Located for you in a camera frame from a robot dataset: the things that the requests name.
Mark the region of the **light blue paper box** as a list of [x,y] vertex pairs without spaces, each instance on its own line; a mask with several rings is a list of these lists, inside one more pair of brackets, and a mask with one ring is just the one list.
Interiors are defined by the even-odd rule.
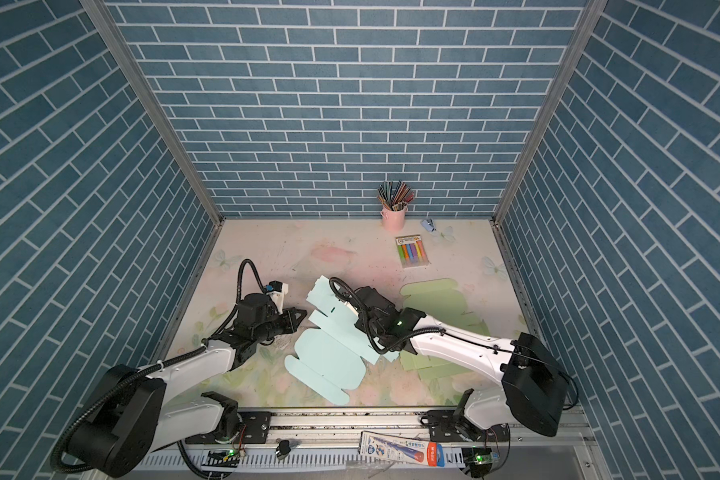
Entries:
[[392,362],[397,352],[378,354],[366,335],[355,327],[353,307],[339,300],[329,279],[319,277],[307,295],[314,307],[309,316],[313,324],[294,343],[295,353],[284,360],[286,370],[311,390],[334,405],[349,403],[351,390],[357,389],[366,374],[366,365],[381,358]]

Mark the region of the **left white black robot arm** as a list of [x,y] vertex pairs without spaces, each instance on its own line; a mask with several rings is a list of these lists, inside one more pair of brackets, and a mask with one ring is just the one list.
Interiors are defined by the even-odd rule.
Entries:
[[111,368],[61,433],[50,453],[51,468],[65,474],[99,470],[119,478],[148,454],[189,437],[238,441],[244,426],[236,400],[206,391],[182,404],[173,401],[243,366],[259,345],[295,333],[307,312],[283,307],[283,297],[281,292],[249,294],[200,347],[142,368]]

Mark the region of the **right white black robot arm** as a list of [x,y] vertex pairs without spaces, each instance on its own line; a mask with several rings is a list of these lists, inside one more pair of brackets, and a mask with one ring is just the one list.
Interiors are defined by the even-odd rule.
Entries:
[[462,420],[487,430],[511,419],[545,436],[557,435],[572,378],[535,336],[496,338],[451,326],[414,308],[398,310],[376,289],[342,294],[358,313],[356,328],[379,354],[406,351],[442,359],[501,387],[500,394],[470,387],[460,400]]

